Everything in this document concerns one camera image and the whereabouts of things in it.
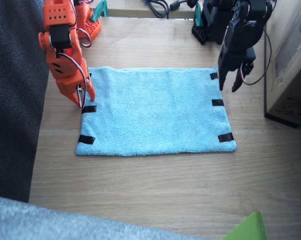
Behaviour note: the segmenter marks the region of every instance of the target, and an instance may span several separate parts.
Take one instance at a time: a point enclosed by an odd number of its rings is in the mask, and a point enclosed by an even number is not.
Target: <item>black tape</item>
[[[97,106],[85,106],[81,110],[81,114],[96,113]]]
[[[222,99],[212,99],[211,103],[214,107],[216,106],[224,106],[224,102]]]
[[[213,72],[213,73],[210,74],[210,78],[211,78],[212,80],[214,80],[214,79],[218,79],[219,76],[218,76],[217,72]]]
[[[94,141],[95,141],[95,137],[85,136],[85,135],[80,135],[78,139],[79,143],[90,144],[90,145],[93,145]]]
[[[218,139],[219,139],[220,143],[225,143],[225,142],[233,141],[234,137],[233,137],[233,134],[230,132],[227,134],[219,135]]]

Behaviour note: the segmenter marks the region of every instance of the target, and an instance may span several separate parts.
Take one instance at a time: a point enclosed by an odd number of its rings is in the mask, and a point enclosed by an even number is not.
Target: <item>gray fabric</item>
[[[0,197],[0,240],[200,240],[155,228],[66,213]]]
[[[43,0],[0,0],[0,196],[27,202],[48,79]]]

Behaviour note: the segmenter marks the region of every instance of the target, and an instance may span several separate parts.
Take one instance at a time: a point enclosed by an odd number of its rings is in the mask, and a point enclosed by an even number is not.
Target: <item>light blue microfiber towel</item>
[[[145,156],[237,149],[208,68],[90,68],[77,155]]]

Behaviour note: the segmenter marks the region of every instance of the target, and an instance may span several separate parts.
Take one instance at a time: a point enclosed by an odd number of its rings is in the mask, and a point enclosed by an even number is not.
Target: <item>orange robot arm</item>
[[[81,108],[85,106],[86,92],[92,101],[95,99],[91,75],[80,47],[80,44],[90,47],[92,40],[101,31],[99,21],[89,20],[92,14],[89,5],[84,1],[44,0],[46,32],[38,35],[41,49],[47,50],[47,64],[60,93]],[[88,45],[79,41],[79,38],[86,37],[90,40]],[[79,87],[84,91],[83,101]]]

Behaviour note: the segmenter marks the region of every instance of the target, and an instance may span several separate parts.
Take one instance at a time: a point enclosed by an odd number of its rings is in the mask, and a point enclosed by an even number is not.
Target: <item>teal component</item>
[[[203,27],[201,5],[197,2],[195,8],[194,22],[196,27]]]
[[[96,21],[102,17],[108,17],[109,16],[109,9],[107,8],[107,1],[106,0],[100,0],[99,4],[95,8],[94,14],[89,18],[92,22],[96,23]]]

